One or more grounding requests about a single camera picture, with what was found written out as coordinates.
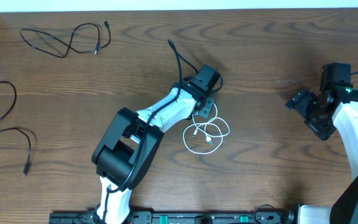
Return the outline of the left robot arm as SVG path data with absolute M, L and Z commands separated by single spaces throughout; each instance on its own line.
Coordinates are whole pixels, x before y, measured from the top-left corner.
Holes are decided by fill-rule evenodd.
M 149 170 L 165 132 L 194 114 L 208 117 L 217 83 L 223 83 L 221 74 L 203 65 L 195 77 L 181 77 L 156 104 L 136 112 L 122 108 L 116 113 L 91 157 L 102 184 L 96 223 L 126 220 L 131 192 Z

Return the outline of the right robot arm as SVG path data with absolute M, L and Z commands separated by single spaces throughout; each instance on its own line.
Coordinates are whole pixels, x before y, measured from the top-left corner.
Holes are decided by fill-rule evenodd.
M 332 207 L 300 205 L 297 223 L 358 223 L 358 89 L 351 83 L 353 75 L 349 64 L 326 64 L 320 93 L 301 90 L 285 105 L 297 111 L 321 140 L 340 134 L 352 174 L 351 184 Z

